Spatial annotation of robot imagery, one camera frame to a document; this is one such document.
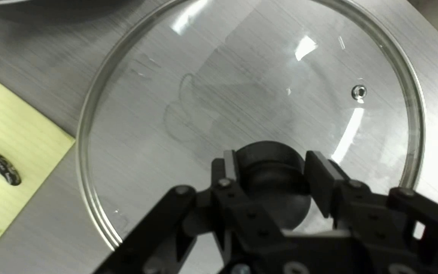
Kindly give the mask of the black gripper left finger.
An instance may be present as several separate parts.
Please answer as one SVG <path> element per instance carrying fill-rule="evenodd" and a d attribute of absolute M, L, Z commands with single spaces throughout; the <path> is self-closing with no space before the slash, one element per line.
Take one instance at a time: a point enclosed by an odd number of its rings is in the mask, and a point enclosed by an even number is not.
<path fill-rule="evenodd" d="M 301 222 L 301 155 L 292 149 L 228 150 L 211 161 L 203 190 L 167 190 L 92 274 L 177 274 L 209 234 L 223 266 L 266 274 Z"/>

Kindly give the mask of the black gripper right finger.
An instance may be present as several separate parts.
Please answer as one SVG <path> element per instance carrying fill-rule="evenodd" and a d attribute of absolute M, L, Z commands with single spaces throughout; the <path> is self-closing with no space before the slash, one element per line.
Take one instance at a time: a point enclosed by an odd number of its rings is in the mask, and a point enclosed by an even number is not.
<path fill-rule="evenodd" d="M 304 179 L 333 226 L 348 229 L 377 274 L 438 274 L 438 202 L 406 188 L 374 193 L 320 152 L 305 153 Z"/>

